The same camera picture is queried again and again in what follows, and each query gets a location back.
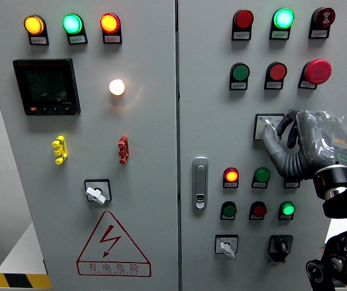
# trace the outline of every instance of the yellow black hazard stripe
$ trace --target yellow black hazard stripe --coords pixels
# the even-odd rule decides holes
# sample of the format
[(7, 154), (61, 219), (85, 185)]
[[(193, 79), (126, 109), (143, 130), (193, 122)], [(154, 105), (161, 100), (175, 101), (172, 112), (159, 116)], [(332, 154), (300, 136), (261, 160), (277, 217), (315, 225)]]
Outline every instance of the yellow black hazard stripe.
[(0, 273), (0, 288), (52, 289), (52, 285), (48, 275)]

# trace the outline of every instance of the switch knob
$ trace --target switch knob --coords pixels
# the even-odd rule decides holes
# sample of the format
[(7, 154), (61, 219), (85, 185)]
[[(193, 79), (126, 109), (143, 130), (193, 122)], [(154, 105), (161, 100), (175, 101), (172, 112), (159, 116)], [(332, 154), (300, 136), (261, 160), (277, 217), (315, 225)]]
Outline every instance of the switch knob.
[(235, 258), (235, 253), (234, 251), (231, 249), (231, 246), (230, 244), (225, 244), (224, 242), (221, 242), (220, 243), (220, 248), (223, 250), (223, 253), (231, 258), (231, 259), (234, 259)]

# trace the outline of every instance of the emergency stop button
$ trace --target emergency stop button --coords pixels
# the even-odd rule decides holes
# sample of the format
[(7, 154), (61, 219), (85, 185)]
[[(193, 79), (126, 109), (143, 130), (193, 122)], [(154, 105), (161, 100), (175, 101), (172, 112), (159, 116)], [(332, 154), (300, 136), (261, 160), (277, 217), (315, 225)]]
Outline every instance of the emergency stop button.
[(325, 59), (315, 59), (307, 63), (301, 73), (299, 88), (315, 90), (325, 83), (332, 74), (332, 66)]

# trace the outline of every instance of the digital power meter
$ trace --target digital power meter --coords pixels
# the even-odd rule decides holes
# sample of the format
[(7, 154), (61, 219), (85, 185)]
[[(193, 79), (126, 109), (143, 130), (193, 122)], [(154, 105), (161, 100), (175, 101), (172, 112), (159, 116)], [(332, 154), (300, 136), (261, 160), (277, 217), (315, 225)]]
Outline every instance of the digital power meter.
[(81, 112), (72, 59), (17, 59), (13, 66), (26, 115)]

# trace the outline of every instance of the red indicator light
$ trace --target red indicator light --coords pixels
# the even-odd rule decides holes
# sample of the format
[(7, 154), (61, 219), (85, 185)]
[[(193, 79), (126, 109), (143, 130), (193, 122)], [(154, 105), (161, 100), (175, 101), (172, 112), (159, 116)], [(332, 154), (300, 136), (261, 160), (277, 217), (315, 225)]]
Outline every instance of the red indicator light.
[(235, 24), (241, 29), (251, 27), (254, 22), (254, 15), (249, 10), (239, 10), (235, 14)]
[(116, 33), (121, 26), (121, 22), (114, 13), (106, 13), (101, 17), (101, 27), (105, 33)]
[(305, 68), (305, 79), (314, 85), (326, 82), (332, 73), (331, 64), (325, 59), (315, 59)]
[(329, 7), (321, 7), (315, 10), (312, 20), (319, 28), (329, 28), (335, 21), (335, 11)]
[(286, 67), (283, 64), (276, 64), (270, 69), (270, 78), (275, 81), (282, 80), (286, 76)]
[(267, 209), (265, 206), (257, 206), (253, 209), (253, 214), (257, 217), (265, 216)]
[(239, 178), (238, 170), (235, 168), (228, 168), (224, 171), (224, 177), (228, 182), (236, 182)]

